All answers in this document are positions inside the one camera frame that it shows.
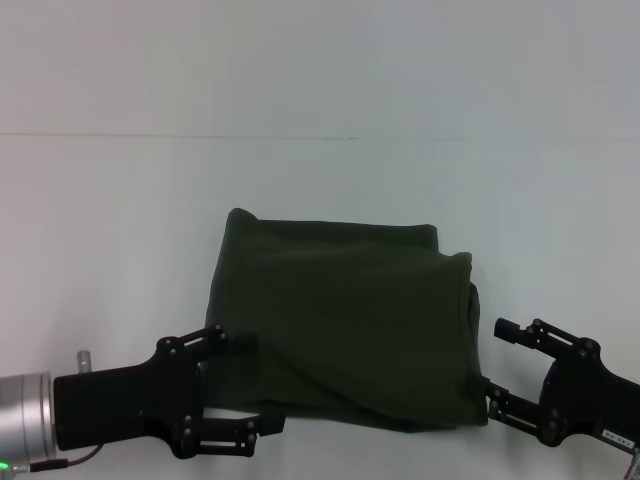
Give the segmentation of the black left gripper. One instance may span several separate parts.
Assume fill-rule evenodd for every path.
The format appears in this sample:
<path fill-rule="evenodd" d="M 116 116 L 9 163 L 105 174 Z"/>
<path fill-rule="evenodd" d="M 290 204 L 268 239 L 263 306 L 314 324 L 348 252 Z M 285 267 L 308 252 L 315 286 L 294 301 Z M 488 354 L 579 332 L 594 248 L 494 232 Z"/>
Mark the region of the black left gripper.
<path fill-rule="evenodd" d="M 180 459 L 252 457 L 258 438 L 282 433 L 286 417 L 203 417 L 199 364 L 257 352 L 255 334 L 230 335 L 214 325 L 159 340 L 151 358 L 138 365 L 57 377 L 58 447 L 67 451 L 148 436 L 164 441 Z"/>

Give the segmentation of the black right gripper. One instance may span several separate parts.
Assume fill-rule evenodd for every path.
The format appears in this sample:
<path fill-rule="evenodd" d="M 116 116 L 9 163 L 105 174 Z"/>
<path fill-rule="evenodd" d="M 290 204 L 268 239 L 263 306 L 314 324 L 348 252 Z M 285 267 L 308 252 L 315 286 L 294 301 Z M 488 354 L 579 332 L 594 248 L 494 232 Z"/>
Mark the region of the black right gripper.
<path fill-rule="evenodd" d="M 499 318 L 494 336 L 556 359 L 543 382 L 539 405 L 486 382 L 488 417 L 556 447 L 588 435 L 614 447 L 639 445 L 639 385 L 610 372 L 600 345 L 541 319 L 524 328 Z"/>

